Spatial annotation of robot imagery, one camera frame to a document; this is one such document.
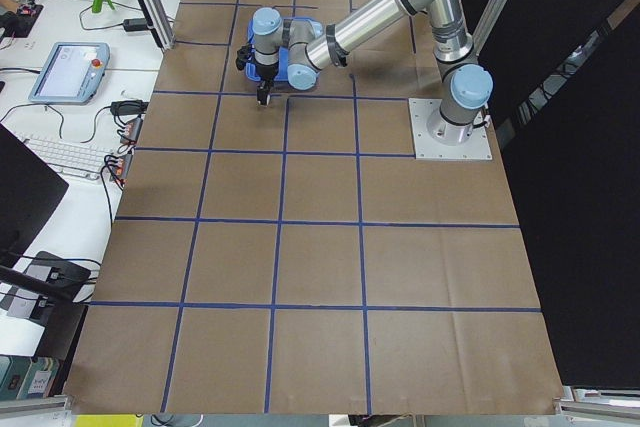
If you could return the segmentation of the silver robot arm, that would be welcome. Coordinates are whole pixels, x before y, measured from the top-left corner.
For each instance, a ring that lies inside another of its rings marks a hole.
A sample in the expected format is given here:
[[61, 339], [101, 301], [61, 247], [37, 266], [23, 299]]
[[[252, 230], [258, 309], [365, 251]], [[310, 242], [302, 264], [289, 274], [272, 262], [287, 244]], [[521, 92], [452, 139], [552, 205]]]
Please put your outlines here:
[[254, 67], [256, 97], [270, 101], [280, 69], [288, 84], [299, 91], [312, 89], [319, 73], [333, 65], [344, 67], [348, 55], [405, 16], [428, 16], [444, 94], [438, 110], [427, 120], [432, 138], [455, 146], [478, 128], [475, 119], [493, 90], [490, 73], [477, 62], [460, 0], [370, 0], [335, 24], [284, 18], [263, 7], [252, 17], [252, 32], [236, 54], [236, 67]]

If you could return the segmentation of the person hand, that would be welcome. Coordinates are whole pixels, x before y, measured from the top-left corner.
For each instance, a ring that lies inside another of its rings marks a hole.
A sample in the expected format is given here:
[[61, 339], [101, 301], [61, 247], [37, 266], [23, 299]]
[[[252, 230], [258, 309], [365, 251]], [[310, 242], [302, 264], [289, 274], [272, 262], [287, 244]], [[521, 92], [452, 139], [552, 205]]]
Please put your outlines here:
[[0, 6], [6, 11], [15, 13], [20, 4], [16, 0], [0, 0]]

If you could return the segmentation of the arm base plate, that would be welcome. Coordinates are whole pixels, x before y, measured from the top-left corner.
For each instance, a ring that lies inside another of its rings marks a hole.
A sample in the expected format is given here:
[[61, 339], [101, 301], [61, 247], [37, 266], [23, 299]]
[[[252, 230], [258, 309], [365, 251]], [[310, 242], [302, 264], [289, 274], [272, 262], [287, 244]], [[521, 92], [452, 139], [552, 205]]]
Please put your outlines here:
[[415, 158], [490, 161], [493, 156], [482, 113], [479, 112], [471, 124], [456, 126], [441, 116], [440, 104], [440, 99], [408, 99]]

